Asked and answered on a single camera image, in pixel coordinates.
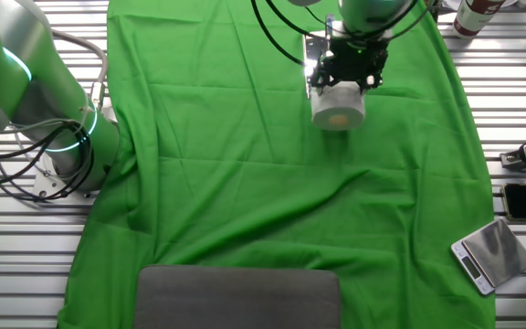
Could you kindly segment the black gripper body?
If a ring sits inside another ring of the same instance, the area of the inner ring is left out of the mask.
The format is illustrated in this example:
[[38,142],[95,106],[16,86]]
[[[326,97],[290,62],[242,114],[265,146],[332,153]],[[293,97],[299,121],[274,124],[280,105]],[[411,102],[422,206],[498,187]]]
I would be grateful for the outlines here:
[[345,41],[332,41],[329,52],[320,61],[320,69],[331,75],[330,85],[342,81],[358,85],[360,73],[366,69],[384,69],[387,60],[385,42],[369,42],[364,49],[358,49]]

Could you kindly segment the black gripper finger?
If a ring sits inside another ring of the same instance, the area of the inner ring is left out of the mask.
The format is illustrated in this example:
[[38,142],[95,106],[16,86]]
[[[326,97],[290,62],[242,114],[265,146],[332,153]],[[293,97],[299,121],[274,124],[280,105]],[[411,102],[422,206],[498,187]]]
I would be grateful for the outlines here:
[[366,69],[360,73],[358,86],[361,94],[379,88],[383,84],[382,69]]
[[324,69],[313,69],[307,78],[309,89],[324,88],[331,83],[331,75]]

